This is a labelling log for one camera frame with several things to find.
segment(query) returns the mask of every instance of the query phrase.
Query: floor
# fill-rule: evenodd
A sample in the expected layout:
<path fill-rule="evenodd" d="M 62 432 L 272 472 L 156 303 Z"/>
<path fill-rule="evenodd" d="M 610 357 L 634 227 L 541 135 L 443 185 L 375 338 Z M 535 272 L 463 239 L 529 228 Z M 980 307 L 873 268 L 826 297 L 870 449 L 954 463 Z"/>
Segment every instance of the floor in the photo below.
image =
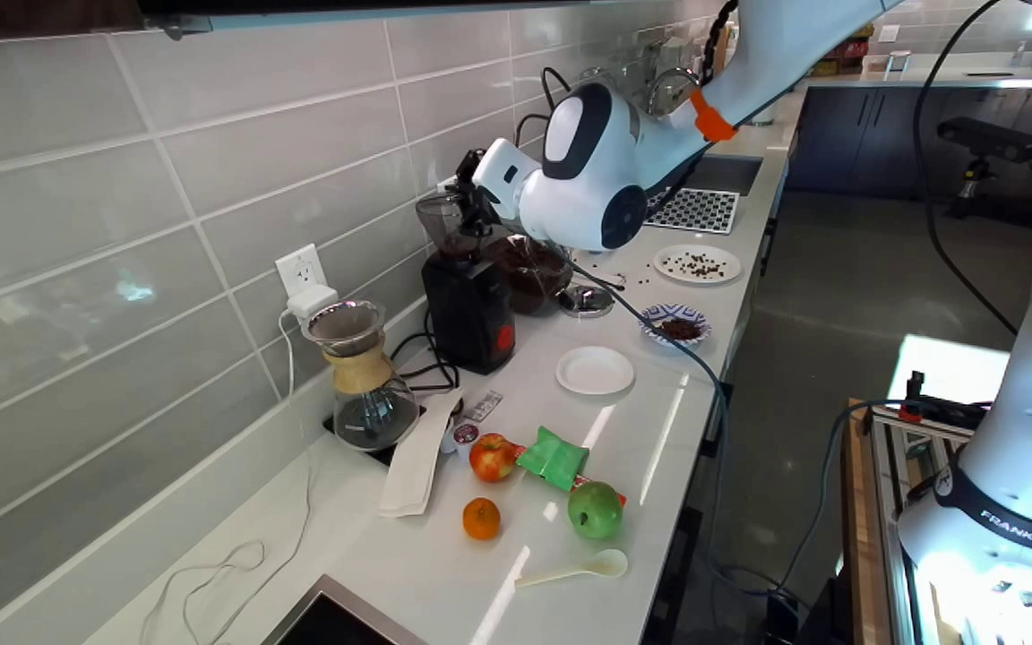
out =
<path fill-rule="evenodd" d="M 1032 279 L 1032 233 L 945 218 L 945 252 L 1015 321 Z M 770 268 L 733 354 L 724 456 L 693 485 L 706 509 L 678 640 L 763 640 L 763 602 L 724 586 L 780 581 L 802 528 L 814 541 L 784 586 L 814 602 L 837 566 L 837 444 L 824 449 L 845 397 L 890 387 L 903 334 L 1011 349 L 984 307 L 930 253 L 919 205 L 788 193 Z"/>

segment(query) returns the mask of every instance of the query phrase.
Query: white robot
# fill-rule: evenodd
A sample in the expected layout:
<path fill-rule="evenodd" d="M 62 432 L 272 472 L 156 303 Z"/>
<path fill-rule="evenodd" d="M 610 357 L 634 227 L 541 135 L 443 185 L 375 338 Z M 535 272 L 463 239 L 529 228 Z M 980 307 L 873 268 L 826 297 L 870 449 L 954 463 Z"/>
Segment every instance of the white robot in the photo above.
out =
<path fill-rule="evenodd" d="M 896 3 L 743 0 L 743 43 L 730 65 L 678 112 L 646 117 L 611 91 L 579 86 L 552 112 L 541 166 L 497 139 L 473 182 L 500 218 L 537 239 L 579 252 L 620 248 L 642 228 L 646 198 L 683 162 L 728 139 L 824 50 Z M 899 518 L 899 541 L 925 573 L 1032 609 L 1032 307 L 992 417 L 954 478 Z"/>

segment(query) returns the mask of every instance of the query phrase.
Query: small orange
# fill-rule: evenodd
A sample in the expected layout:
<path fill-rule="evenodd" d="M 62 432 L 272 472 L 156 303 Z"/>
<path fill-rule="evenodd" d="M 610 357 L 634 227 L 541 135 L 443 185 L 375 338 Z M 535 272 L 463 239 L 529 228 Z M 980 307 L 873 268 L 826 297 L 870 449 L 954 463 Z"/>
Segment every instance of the small orange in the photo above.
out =
<path fill-rule="evenodd" d="M 473 541 L 494 541 L 506 531 L 500 509 L 491 499 L 467 500 L 457 518 Z"/>

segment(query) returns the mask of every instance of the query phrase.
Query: black coffee maker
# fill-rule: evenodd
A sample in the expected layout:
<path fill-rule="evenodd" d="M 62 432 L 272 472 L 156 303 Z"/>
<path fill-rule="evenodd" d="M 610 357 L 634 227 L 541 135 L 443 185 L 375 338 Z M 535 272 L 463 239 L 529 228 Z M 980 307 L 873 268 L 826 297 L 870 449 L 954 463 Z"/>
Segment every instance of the black coffee maker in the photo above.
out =
<path fill-rule="evenodd" d="M 424 295 L 437 354 L 473 371 L 500 368 L 515 350 L 515 321 L 500 272 L 483 258 L 494 212 L 473 185 L 481 154 L 467 154 L 456 185 L 429 193 L 415 216 L 437 252 L 424 260 Z"/>

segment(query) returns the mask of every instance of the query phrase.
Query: green apple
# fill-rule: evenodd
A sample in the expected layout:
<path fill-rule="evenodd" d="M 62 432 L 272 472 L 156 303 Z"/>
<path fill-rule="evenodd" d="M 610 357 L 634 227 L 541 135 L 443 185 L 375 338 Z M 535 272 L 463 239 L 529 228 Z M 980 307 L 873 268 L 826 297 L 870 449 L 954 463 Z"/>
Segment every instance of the green apple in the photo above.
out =
<path fill-rule="evenodd" d="M 620 531 L 624 500 L 616 486 L 583 480 L 567 495 L 567 515 L 583 541 L 610 541 Z"/>

